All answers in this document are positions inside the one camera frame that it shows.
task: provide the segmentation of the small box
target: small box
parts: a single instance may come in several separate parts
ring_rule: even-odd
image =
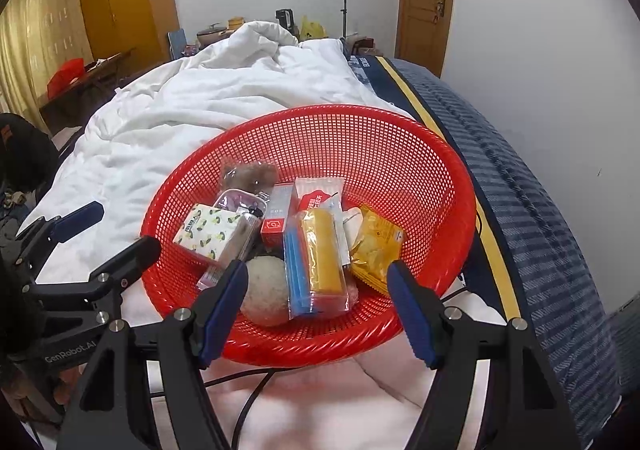
[[[298,196],[293,183],[277,184],[264,214],[260,230],[262,241],[267,247],[283,247],[282,235],[287,227],[287,219],[298,209]]]
[[[238,257],[249,230],[241,213],[194,205],[175,234],[174,243],[200,260],[226,269]]]

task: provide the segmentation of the white duvet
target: white duvet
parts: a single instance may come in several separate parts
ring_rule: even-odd
[[[353,75],[336,40],[299,44],[277,24],[251,22],[193,58],[156,68],[119,91],[92,116],[51,190],[24,225],[65,215],[91,201],[101,223],[59,245],[39,283],[84,281],[97,266],[134,242],[146,209],[174,168],[222,131],[285,108],[322,103],[364,104],[401,112]],[[483,321],[504,323],[470,293],[457,304]],[[132,325],[160,320],[142,282],[124,293]],[[206,379],[244,370],[219,360]],[[460,448],[475,446],[488,365],[480,362]],[[260,376],[209,388],[227,437]],[[254,403],[241,450],[403,449],[418,419],[433,372],[414,358],[404,335],[336,364],[277,374]],[[150,367],[152,388],[161,388]],[[163,448],[175,448],[166,406],[154,401]]]

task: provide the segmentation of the yellow plastic bag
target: yellow plastic bag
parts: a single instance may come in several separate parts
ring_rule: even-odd
[[[360,210],[363,220],[351,250],[351,271],[376,291],[389,296],[386,270],[400,258],[404,231],[364,205]]]
[[[324,27],[318,22],[311,22],[306,18],[306,15],[302,17],[302,27],[300,28],[300,41],[305,40],[317,40],[319,38],[328,38],[328,34]]]

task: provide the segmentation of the cabinet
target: cabinet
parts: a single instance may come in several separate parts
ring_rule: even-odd
[[[95,59],[130,51],[125,74],[167,62],[167,33],[180,29],[175,0],[80,0]]]

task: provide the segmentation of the yellow wrapper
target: yellow wrapper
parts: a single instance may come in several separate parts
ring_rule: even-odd
[[[388,296],[386,270],[400,258],[404,231],[366,206],[361,206],[360,210],[363,220],[351,250],[351,271],[373,289]]]
[[[302,211],[300,228],[308,260],[309,291],[328,295],[344,294],[344,277],[331,212],[320,208]]]

